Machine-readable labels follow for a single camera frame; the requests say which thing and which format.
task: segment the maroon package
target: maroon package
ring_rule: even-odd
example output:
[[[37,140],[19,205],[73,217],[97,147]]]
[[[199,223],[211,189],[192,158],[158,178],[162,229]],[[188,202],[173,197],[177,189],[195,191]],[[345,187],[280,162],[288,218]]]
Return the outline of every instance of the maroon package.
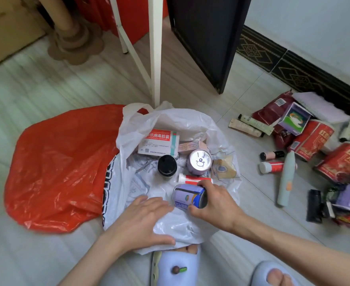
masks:
[[[263,109],[254,112],[252,117],[264,124],[271,125],[282,117],[290,104],[295,101],[292,94],[290,90],[282,93],[276,99],[269,102]],[[295,136],[291,135],[279,124],[274,126],[273,135],[277,148],[287,148],[295,138]]]

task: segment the silver can top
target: silver can top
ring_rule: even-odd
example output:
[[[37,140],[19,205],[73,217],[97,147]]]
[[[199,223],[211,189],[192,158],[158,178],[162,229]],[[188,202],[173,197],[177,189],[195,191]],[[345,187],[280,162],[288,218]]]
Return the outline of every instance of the silver can top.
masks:
[[[194,169],[205,171],[212,165],[212,156],[205,149],[195,149],[189,155],[189,162]]]

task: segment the person's left arm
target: person's left arm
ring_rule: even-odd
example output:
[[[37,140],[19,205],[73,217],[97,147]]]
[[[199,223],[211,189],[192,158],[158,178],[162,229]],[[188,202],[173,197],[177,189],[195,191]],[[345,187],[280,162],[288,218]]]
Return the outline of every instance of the person's left arm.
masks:
[[[97,285],[109,267],[126,252],[153,245],[175,245],[173,237],[153,232],[155,223],[172,210],[161,197],[136,198],[59,285]]]

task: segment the white plastic bag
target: white plastic bag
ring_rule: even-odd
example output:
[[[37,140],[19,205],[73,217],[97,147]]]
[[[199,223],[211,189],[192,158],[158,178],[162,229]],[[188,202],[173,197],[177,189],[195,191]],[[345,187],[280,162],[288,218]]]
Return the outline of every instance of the white plastic bag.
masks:
[[[148,114],[137,113],[141,108]],[[157,172],[157,161],[139,173],[135,173],[152,157],[137,154],[135,149],[153,128],[175,130],[180,135],[180,141],[205,140],[213,159],[227,158],[236,168],[234,178],[213,178],[216,184],[224,185],[232,197],[239,203],[238,187],[241,183],[235,148],[228,144],[227,139],[215,122],[206,114],[193,109],[178,109],[164,101],[157,109],[148,104],[133,103],[123,108],[123,121],[116,140],[120,153],[111,161],[106,172],[103,221],[106,230],[125,208],[139,195],[149,197],[161,196],[173,204],[171,196],[178,184],[179,173],[186,173],[186,156],[179,154],[178,170],[170,181],[165,181]],[[168,250],[199,244],[209,239],[217,229],[210,224],[191,217],[186,211],[175,208],[160,219],[154,226],[157,234],[171,235],[176,239],[176,245],[163,245],[138,250],[146,254],[155,250]]]

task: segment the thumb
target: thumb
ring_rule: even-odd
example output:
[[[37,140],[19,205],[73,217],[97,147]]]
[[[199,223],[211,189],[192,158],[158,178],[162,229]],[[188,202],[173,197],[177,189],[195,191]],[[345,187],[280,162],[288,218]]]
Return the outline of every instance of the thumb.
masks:
[[[154,234],[152,239],[153,245],[175,245],[176,241],[173,236]]]
[[[195,207],[193,205],[188,206],[188,211],[191,214],[191,216],[194,216],[195,218],[202,219],[203,215],[203,210],[199,209],[198,207]]]

